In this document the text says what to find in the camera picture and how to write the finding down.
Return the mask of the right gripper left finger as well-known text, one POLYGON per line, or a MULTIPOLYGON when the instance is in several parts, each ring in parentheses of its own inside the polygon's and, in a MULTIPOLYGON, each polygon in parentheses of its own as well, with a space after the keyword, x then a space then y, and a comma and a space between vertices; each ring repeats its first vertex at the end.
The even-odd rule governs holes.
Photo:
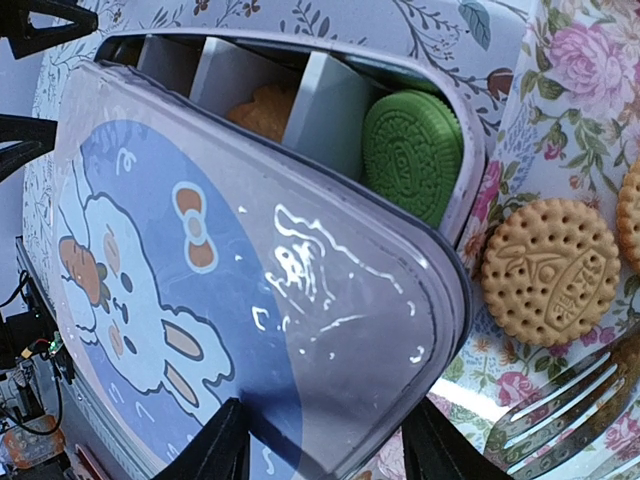
POLYGON ((241 401, 229 398, 159 480, 247 480, 249 478, 249 414, 241 401))

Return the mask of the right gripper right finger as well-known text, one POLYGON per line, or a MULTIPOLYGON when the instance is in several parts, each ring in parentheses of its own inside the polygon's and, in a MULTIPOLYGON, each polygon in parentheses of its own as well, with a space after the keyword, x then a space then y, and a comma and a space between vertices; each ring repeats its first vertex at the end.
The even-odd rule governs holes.
POLYGON ((408 480, 511 480, 478 452, 431 402, 423 399, 402 423, 408 480))

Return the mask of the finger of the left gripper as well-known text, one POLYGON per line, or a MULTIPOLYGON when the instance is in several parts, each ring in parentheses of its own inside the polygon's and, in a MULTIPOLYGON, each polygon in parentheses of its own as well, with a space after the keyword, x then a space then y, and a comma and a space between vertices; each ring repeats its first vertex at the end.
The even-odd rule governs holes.
POLYGON ((1 38, 14 59, 22 59, 98 29, 98 14, 78 1, 7 0, 1 2, 1 38))
POLYGON ((35 117, 1 115, 1 181, 30 161, 54 150, 58 123, 35 117))

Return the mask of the metal serving tongs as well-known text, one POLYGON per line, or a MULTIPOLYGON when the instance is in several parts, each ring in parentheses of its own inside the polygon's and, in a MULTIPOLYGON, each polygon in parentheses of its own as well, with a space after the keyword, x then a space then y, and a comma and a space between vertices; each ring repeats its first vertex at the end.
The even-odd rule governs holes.
POLYGON ((639 382, 639 334, 589 354, 492 427, 483 455, 513 479, 536 479, 582 452, 631 402, 639 382))

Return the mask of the silver tin lid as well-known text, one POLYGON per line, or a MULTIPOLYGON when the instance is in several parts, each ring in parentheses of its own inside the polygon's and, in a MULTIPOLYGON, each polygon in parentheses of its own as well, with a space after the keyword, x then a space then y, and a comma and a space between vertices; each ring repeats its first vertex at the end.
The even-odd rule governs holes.
POLYGON ((343 479, 464 343, 438 231, 140 72, 82 62, 55 157, 57 321, 154 469, 231 398, 254 479, 343 479))

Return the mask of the brown flower cookie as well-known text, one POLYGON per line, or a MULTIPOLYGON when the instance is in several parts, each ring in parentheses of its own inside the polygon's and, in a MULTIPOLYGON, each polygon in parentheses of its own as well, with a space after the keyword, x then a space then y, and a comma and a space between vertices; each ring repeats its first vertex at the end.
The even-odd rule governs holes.
POLYGON ((264 85, 253 92, 252 100, 230 109, 226 119, 264 138, 280 143, 297 91, 279 84, 264 85))

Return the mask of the green round cookie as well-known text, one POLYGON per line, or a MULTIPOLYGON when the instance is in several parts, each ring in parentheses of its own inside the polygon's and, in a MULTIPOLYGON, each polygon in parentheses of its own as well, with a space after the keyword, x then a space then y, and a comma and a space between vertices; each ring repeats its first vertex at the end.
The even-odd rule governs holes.
POLYGON ((389 94, 367 112, 361 143, 368 188, 437 228, 464 157, 451 109, 431 93, 389 94))

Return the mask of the metal tin with white dividers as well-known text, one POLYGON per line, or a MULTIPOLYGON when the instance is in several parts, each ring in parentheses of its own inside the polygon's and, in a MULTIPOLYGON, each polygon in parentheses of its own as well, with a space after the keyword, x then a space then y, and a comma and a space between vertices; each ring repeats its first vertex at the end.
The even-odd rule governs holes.
POLYGON ((480 121, 445 75, 336 40, 205 29, 118 33, 99 63, 377 195, 457 243, 486 163, 480 121))

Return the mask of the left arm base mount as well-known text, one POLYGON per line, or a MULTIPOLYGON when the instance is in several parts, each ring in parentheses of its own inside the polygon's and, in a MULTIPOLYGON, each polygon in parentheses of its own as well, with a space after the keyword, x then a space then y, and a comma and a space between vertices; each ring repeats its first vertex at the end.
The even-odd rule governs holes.
POLYGON ((66 350, 22 237, 15 248, 18 285, 1 302, 1 465, 10 479, 57 477, 69 466, 66 350))

